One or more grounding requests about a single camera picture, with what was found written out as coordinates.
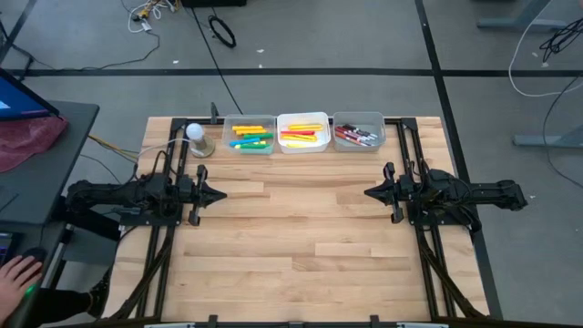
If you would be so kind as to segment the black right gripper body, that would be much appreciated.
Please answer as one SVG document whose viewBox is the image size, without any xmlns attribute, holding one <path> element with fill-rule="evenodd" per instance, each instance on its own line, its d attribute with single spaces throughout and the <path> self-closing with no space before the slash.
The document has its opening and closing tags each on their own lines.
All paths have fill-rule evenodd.
<svg viewBox="0 0 583 328">
<path fill-rule="evenodd" d="M 395 168 L 393 162 L 387 162 L 384 166 L 384 177 L 387 183 L 386 203 L 391 205 L 393 213 L 391 222 L 399 223 L 404 219 L 403 209 L 400 201 L 409 201 L 414 193 L 414 181 L 408 175 L 400 175 L 397 179 L 394 176 Z"/>
</svg>

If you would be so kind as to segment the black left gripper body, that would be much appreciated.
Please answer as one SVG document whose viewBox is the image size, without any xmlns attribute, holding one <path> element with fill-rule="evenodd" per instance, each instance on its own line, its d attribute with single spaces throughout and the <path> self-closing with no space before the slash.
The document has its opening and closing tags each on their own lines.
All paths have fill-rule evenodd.
<svg viewBox="0 0 583 328">
<path fill-rule="evenodd" d="M 206 184 L 208 170 L 202 164 L 197 167 L 196 179 L 189 175 L 182 175 L 178 178 L 179 201 L 184 204 L 192 204 L 193 208 L 189 212 L 188 222 L 192 226 L 199 226 L 199 208 L 202 206 L 203 187 Z"/>
</svg>

